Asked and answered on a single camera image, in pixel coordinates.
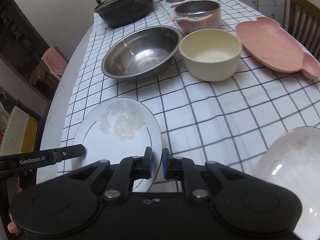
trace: pink pot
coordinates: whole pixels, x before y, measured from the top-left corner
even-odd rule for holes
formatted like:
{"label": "pink pot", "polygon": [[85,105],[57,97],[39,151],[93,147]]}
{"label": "pink pot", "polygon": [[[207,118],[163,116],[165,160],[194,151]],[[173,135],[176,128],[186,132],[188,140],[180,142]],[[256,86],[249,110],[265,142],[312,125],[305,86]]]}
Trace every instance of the pink pot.
{"label": "pink pot", "polygon": [[171,19],[187,33],[217,29],[221,25],[220,5],[209,0],[188,1],[175,8]]}
{"label": "pink pot", "polygon": [[204,29],[218,29],[221,25],[220,9],[205,17],[180,17],[176,14],[171,16],[183,32],[192,33]]}

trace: flower pattern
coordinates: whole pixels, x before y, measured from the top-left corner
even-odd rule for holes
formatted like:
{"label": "flower pattern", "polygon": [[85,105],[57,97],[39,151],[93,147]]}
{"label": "flower pattern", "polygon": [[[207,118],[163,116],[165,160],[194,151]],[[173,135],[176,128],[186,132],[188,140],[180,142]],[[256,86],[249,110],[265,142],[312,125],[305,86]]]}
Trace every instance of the flower pattern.
{"label": "flower pattern", "polygon": [[100,131],[103,134],[109,134],[111,124],[108,121],[109,115],[118,116],[115,120],[114,135],[121,138],[121,140],[134,139],[135,132],[146,124],[144,121],[143,111],[134,102],[131,101],[117,101],[106,108],[106,112],[100,117]]}

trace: checkered tablecloth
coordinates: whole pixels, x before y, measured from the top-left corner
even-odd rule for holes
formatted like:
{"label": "checkered tablecloth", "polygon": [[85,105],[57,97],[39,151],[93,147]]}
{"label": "checkered tablecloth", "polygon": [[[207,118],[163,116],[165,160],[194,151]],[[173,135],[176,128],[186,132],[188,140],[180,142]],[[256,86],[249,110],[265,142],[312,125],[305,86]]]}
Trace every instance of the checkered tablecloth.
{"label": "checkered tablecloth", "polygon": [[[221,29],[234,35],[239,22],[261,14],[238,0],[213,0],[221,5]],[[251,174],[270,145],[284,132],[299,126],[320,125],[319,83],[301,73],[278,73],[256,61],[245,49],[237,72],[222,82],[204,82],[185,68],[179,52],[173,64],[152,80],[131,83],[103,75],[105,53],[126,35],[149,26],[179,28],[170,19],[173,4],[155,0],[153,11],[125,27],[110,29],[94,15],[94,30],[69,103],[61,146],[73,138],[86,115],[102,102],[129,97],[147,106],[157,119],[163,147],[173,156],[204,165],[214,160]],[[71,171],[70,160],[58,174]],[[159,174],[153,190],[176,191],[175,181]]]}

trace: pink plate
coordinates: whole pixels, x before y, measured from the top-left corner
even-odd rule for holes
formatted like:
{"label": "pink plate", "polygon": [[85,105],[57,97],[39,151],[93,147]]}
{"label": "pink plate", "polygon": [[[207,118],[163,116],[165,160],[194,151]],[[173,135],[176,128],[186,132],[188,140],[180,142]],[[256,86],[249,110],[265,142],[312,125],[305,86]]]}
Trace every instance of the pink plate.
{"label": "pink plate", "polygon": [[244,47],[265,66],[283,73],[302,71],[306,78],[320,76],[320,63],[300,47],[300,44],[280,24],[270,18],[239,23],[238,38]]}

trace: human hand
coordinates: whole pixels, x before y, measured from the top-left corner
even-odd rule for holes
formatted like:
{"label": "human hand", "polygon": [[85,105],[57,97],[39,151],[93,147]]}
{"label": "human hand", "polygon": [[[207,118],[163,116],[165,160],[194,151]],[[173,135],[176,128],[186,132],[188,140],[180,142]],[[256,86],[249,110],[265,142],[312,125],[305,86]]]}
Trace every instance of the human hand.
{"label": "human hand", "polygon": [[[16,195],[17,195],[18,193],[20,193],[21,191],[22,191],[22,188],[20,188],[20,187],[18,186],[17,191],[16,191]],[[18,235],[18,234],[19,234],[19,231],[18,231],[18,229],[17,229],[16,224],[13,222],[13,219],[12,219],[12,217],[11,217],[11,213],[10,213],[10,212],[9,212],[9,216],[10,216],[12,222],[10,222],[10,223],[8,224],[8,230],[9,230],[10,233]]]}

